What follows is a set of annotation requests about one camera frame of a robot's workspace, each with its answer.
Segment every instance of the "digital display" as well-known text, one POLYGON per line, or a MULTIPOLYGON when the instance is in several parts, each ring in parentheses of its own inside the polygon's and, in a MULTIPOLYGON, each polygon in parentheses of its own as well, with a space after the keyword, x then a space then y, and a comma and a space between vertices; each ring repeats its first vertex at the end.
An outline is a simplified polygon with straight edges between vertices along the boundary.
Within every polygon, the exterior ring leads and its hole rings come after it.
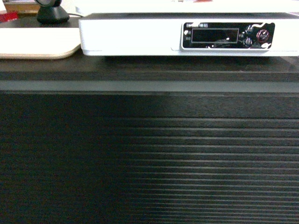
POLYGON ((237 43, 238 28, 193 28, 192 43, 237 43))

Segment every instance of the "black slatted panel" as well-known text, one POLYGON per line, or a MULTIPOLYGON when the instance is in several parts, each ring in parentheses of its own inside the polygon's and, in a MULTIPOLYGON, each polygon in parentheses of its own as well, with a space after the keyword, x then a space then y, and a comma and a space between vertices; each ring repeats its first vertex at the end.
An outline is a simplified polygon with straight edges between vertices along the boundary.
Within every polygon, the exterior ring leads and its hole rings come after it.
POLYGON ((157 98, 2 99, 0 223, 299 223, 297 112, 184 118, 139 102, 157 98))

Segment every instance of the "white electronic device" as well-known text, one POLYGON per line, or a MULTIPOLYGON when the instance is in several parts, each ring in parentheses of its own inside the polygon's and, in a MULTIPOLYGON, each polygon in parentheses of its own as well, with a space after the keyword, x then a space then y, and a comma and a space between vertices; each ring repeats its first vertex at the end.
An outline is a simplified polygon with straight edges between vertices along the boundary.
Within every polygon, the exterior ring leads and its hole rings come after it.
MULTIPOLYGON (((141 4, 110 13, 95 7, 79 20, 81 48, 90 56, 298 56, 298 15, 279 12, 278 4, 262 10, 265 3, 229 13, 219 1, 168 2, 156 5, 158 12, 141 4)), ((296 12, 299 1, 280 5, 296 12)))

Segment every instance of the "horizontal slat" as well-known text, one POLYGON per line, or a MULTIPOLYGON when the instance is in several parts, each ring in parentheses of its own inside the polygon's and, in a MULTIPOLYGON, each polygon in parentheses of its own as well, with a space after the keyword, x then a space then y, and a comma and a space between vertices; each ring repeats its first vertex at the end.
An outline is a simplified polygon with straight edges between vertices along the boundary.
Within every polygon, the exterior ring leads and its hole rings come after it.
POLYGON ((280 171, 270 171, 270 170, 231 170, 231 169, 182 169, 182 168, 160 168, 160 169, 150 169, 150 168, 130 168, 128 169, 130 174, 144 174, 144 175, 160 175, 160 174, 175 174, 175 175, 267 175, 267 176, 278 176, 278 175, 288 175, 292 177, 299 177, 297 170, 280 170, 280 171))
POLYGON ((299 119, 95 118, 106 127, 299 128, 299 119))
POLYGON ((220 160, 220 161, 291 161, 298 162, 299 154, 246 154, 246 153, 132 153, 126 152, 124 159, 139 160, 220 160))
POLYGON ((269 210, 267 212, 262 212, 262 211, 218 211, 218 210, 213 210, 213 211, 173 211, 173 210, 168 210, 168 209, 146 209, 146 210, 139 210, 139 209, 134 209, 134 210, 128 210, 128 213, 134 213, 134 214, 144 214, 144 215, 159 215, 161 214, 162 216, 167 216, 167 215, 174 215, 174 216, 194 216, 194 215, 201 215, 201 216, 251 216, 251 217, 267 217, 269 219, 271 218, 276 218, 276 217, 285 217, 289 219, 294 219, 294 218, 299 218, 299 214, 292 213, 288 214, 285 212, 279 212, 279 211, 273 211, 269 210))
POLYGON ((221 189, 149 189, 129 188, 127 192, 136 195, 163 195, 163 196, 228 196, 235 197, 277 197, 277 198, 299 198, 299 191, 263 191, 263 190, 221 190, 221 189))
POLYGON ((151 212, 151 213, 164 213, 164 214, 258 214, 258 215, 288 215, 288 216, 298 216, 296 210, 276 210, 276 209, 205 209, 205 208, 180 208, 180 207, 136 207, 136 209, 131 211, 141 211, 141 212, 151 212))
POLYGON ((186 210, 283 210, 283 211, 297 211, 299 205, 285 205, 278 203, 241 203, 241 202, 222 202, 222 203, 181 203, 181 202, 132 202, 136 208, 167 208, 170 210, 186 209, 186 210))
POLYGON ((296 187, 280 187, 280 186, 260 186, 260 185, 190 185, 190 184, 128 184, 129 189, 180 189, 180 190, 198 190, 198 191, 254 191, 254 192, 298 192, 299 193, 299 185, 296 187))
POLYGON ((230 199, 189 199, 189 198, 156 198, 156 197, 128 197, 128 200, 131 203, 150 203, 150 204, 172 204, 172 205, 197 205, 197 204, 246 204, 246 205, 256 205, 256 206, 268 206, 268 205, 276 205, 276 206, 291 206, 291 207, 298 207, 299 201, 293 200, 293 201, 287 201, 287 200, 272 200, 272 198, 269 198, 268 200, 262 200, 261 198, 242 198, 240 200, 236 198, 230 198, 230 199))
POLYGON ((196 166, 130 166, 127 167, 131 171, 139 172, 196 172, 196 173, 239 173, 247 174, 255 172, 257 174, 297 174, 296 168, 239 168, 239 167, 196 167, 196 166))
POLYGON ((247 175, 238 175, 238 174, 207 174, 207 173, 131 173, 130 177, 133 178, 171 178, 171 179, 197 179, 197 180, 268 180, 268 181, 298 181, 299 177, 288 175, 267 175, 267 174, 247 174, 247 175))
POLYGON ((2 143, 119 143, 119 144, 171 144, 171 145, 265 145, 265 146, 299 146, 299 138, 241 138, 241 137, 170 137, 170 136, 80 136, 50 135, 35 137, 33 135, 1 135, 2 143))
POLYGON ((291 201, 294 203, 299 203, 298 196, 256 196, 256 195, 230 195, 230 194, 223 194, 223 195, 213 195, 213 194, 181 194, 179 193, 127 193, 126 194, 130 199, 153 199, 153 200, 182 200, 182 201, 240 201, 240 202, 285 202, 291 201))
POLYGON ((128 183, 136 183, 136 184, 200 184, 200 185, 215 185, 219 184, 221 186, 231 186, 233 184, 239 185, 239 186, 251 186, 251 185, 258 185, 258 186, 284 186, 284 187, 298 187, 299 186, 299 180, 297 181, 289 181, 289 180, 221 180, 221 179, 190 179, 190 178, 145 178, 145 177, 131 177, 127 178, 128 183))
POLYGON ((166 160, 166 159, 135 159, 125 160, 131 166, 198 166, 198 167, 233 167, 233 168, 297 168, 298 162, 292 161, 243 161, 243 160, 166 160))
MULTIPOLYGON (((65 180, 65 177, 66 176, 69 176, 70 172, 65 172, 65 173, 57 173, 55 172, 55 175, 56 175, 56 178, 55 180, 56 181, 61 181, 63 182, 65 180)), ((50 175, 53 175, 53 172, 50 173, 45 173, 45 172, 38 172, 38 174, 36 174, 37 172, 23 172, 21 174, 10 174, 10 173, 1 173, 1 175, 3 175, 3 183, 5 183, 7 186, 8 185, 11 185, 12 187, 13 186, 22 186, 22 183, 20 183, 19 181, 19 178, 21 177, 24 177, 25 175, 27 175, 26 177, 26 181, 28 183, 32 183, 34 184, 35 181, 41 181, 41 185, 43 186, 47 186, 47 184, 49 184, 52 180, 49 179, 49 181, 46 181, 45 180, 45 177, 46 176, 50 176, 50 175)), ((86 177, 92 177, 93 175, 93 171, 86 171, 86 177)), ((121 179, 121 174, 111 174, 110 175, 114 175, 114 178, 118 177, 121 179)), ((78 174, 78 175, 72 175, 73 178, 80 178, 81 174, 78 174)), ((129 184, 129 182, 127 181, 127 179, 125 179, 126 181, 126 186, 124 187, 125 189, 129 189, 131 188, 131 185, 129 184)), ((185 180, 185 181, 179 181, 181 183, 187 183, 189 182, 188 180, 185 180)), ((253 185, 247 185, 247 184, 253 184, 255 182, 253 181, 246 181, 246 182, 242 182, 241 180, 240 181, 234 181, 236 183, 238 183, 239 185, 237 186, 233 186, 233 185, 230 185, 230 181, 229 180, 224 180, 224 181, 221 181, 221 180, 214 180, 215 183, 218 183, 218 184, 221 184, 221 185, 199 185, 198 187, 190 187, 188 186, 187 184, 177 184, 176 187, 177 188, 180 188, 180 189, 194 189, 194 188, 197 188, 197 189, 229 189, 229 190, 237 190, 237 189, 240 189, 240 190, 247 190, 247 189, 250 189, 250 190, 259 190, 259 191, 263 191, 263 190, 267 190, 267 189, 271 189, 272 191, 294 191, 294 190, 297 190, 298 189, 298 186, 299 186, 299 183, 298 182, 284 182, 284 181, 281 181, 281 182, 271 182, 269 185, 265 185, 263 186, 262 184, 264 182, 259 182, 257 181, 258 184, 260 184, 260 187, 259 185, 255 185, 253 187, 253 185)))
POLYGON ((244 223, 271 223, 271 224, 298 224, 296 220, 251 220, 248 218, 247 220, 244 219, 214 219, 214 218, 205 218, 205 219, 190 219, 190 218, 146 218, 146 221, 139 222, 139 220, 136 223, 179 223, 179 224, 198 224, 198 223, 204 223, 204 224, 244 224, 244 223))
POLYGON ((119 136, 199 136, 199 137, 284 137, 299 138, 299 129, 265 129, 265 128, 133 128, 133 127, 105 127, 102 126, 78 126, 72 127, 2 127, 1 135, 33 135, 42 137, 49 133, 56 135, 76 133, 78 136, 94 135, 119 135, 119 136))
MULTIPOLYGON (((130 215, 135 215, 135 216, 144 216, 144 214, 138 214, 138 213, 130 213, 130 215)), ((148 218, 156 218, 156 217, 160 217, 161 215, 160 214, 146 214, 146 217, 148 218)), ((284 216, 279 216, 279 217, 275 217, 275 216, 272 216, 272 217, 269 217, 269 216, 253 216, 253 215, 250 215, 250 216, 242 216, 242 214, 227 214, 227 215, 189 215, 189 214, 186 214, 186 215, 166 215, 166 214, 163 214, 163 217, 165 218, 181 218, 182 220, 188 220, 188 219, 191 219, 193 218, 194 220, 195 219, 198 219, 198 221, 203 221, 204 219, 208 220, 209 218, 218 218, 220 219, 219 221, 221 220, 224 220, 224 219, 234 219, 234 220, 238 220, 238 221, 247 221, 248 219, 251 219, 251 220, 255 220, 256 222, 259 222, 259 221, 297 221, 298 218, 296 217, 284 217, 284 216)))
POLYGON ((63 150, 68 152, 76 152, 76 150, 84 150, 85 154, 99 152, 102 149, 109 149, 110 153, 237 153, 237 154, 299 154, 299 147, 294 146, 234 146, 234 145, 148 145, 148 144, 103 144, 88 142, 82 148, 81 144, 61 144, 59 142, 48 144, 34 144, 34 143, 2 143, 2 150, 5 153, 38 153, 42 151, 43 154, 60 153, 63 150))
MULTIPOLYGON (((100 167, 96 167, 96 166, 91 166, 87 163, 86 164, 86 167, 85 167, 85 170, 86 172, 87 171, 93 171, 93 172, 100 172, 101 171, 101 168, 100 167)), ((33 164, 32 165, 28 165, 28 164, 23 164, 23 165, 7 165, 6 167, 2 167, 1 169, 1 173, 4 174, 6 173, 7 175, 8 174, 12 174, 12 175, 24 175, 28 172, 30 172, 31 174, 33 174, 34 176, 38 176, 39 174, 43 174, 43 175, 50 175, 53 173, 53 171, 49 170, 49 164, 44 164, 43 166, 40 165, 40 167, 37 167, 37 166, 34 166, 33 164)), ((77 167, 77 164, 76 163, 70 163, 69 166, 67 165, 63 165, 63 166, 60 166, 58 167, 57 169, 55 169, 55 172, 57 175, 65 175, 65 174, 68 174, 70 172, 73 172, 75 170, 77 170, 78 167, 77 167)), ((117 164, 115 165, 114 168, 110 168, 109 170, 111 171, 114 171, 114 172, 121 172, 121 170, 123 170, 122 167, 118 167, 117 164)), ((219 170, 211 170, 211 172, 205 172, 207 170, 205 169, 202 169, 202 170, 199 170, 198 172, 196 172, 196 170, 187 170, 187 172, 183 172, 182 170, 165 170, 166 172, 146 172, 146 171, 143 171, 143 172, 140 172, 140 170, 136 170, 135 172, 132 172, 130 171, 129 174, 127 175, 127 177, 129 177, 129 179, 127 179, 127 181, 129 183, 133 183, 134 185, 136 184, 145 184, 145 185, 151 185, 150 183, 152 183, 152 185, 155 185, 155 186, 158 186, 160 182, 163 182, 165 186, 167 186, 167 183, 168 184, 174 184, 174 181, 175 179, 173 179, 173 181, 171 182, 171 180, 167 181, 167 178, 163 178, 159 181, 159 179, 157 177, 153 177, 151 179, 149 178, 141 178, 140 181, 135 181, 135 179, 137 177, 134 177, 134 175, 142 175, 144 174, 145 176, 149 176, 149 175, 157 175, 157 176, 160 176, 160 175, 163 175, 163 174, 174 174, 174 175, 195 175, 195 176, 199 176, 199 175, 209 175, 209 176, 215 176, 215 175, 218 175, 219 177, 225 177, 227 175, 236 175, 236 176, 248 176, 248 175, 252 175, 252 176, 269 176, 269 177, 276 177, 278 175, 281 175, 282 172, 280 172, 279 174, 276 174, 275 172, 273 173, 270 173, 270 172, 263 172, 262 170, 261 171, 251 171, 251 172, 242 172, 242 173, 239 173, 239 172, 222 172, 222 171, 219 171, 219 170)), ((290 173, 287 173, 287 171, 285 171, 285 175, 288 175, 290 177, 298 177, 298 172, 290 172, 290 173)), ((185 182, 180 182, 180 179, 178 178, 177 179, 178 183, 180 186, 183 186, 183 183, 186 185, 186 186, 198 186, 198 184, 200 184, 200 178, 198 179, 194 179, 194 180, 190 180, 189 178, 185 178, 183 179, 182 181, 185 181, 185 182)), ((207 179, 204 179, 202 181, 205 181, 205 184, 204 186, 210 186, 210 182, 208 182, 207 179)))

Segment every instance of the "white device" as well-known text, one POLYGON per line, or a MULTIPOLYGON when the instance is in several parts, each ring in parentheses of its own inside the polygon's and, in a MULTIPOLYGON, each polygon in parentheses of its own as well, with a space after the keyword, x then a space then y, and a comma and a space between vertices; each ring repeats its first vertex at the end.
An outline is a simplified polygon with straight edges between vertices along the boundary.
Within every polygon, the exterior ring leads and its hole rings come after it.
POLYGON ((77 0, 76 11, 93 13, 284 13, 299 0, 77 0))
MULTIPOLYGON (((288 2, 297 7, 294 11, 298 9, 298 1, 288 2)), ((90 56, 299 55, 297 15, 279 13, 277 7, 244 10, 242 4, 227 13, 227 8, 215 3, 167 3, 158 13, 149 13, 141 5, 138 10, 123 9, 125 13, 95 9, 96 13, 79 20, 81 48, 90 56)))

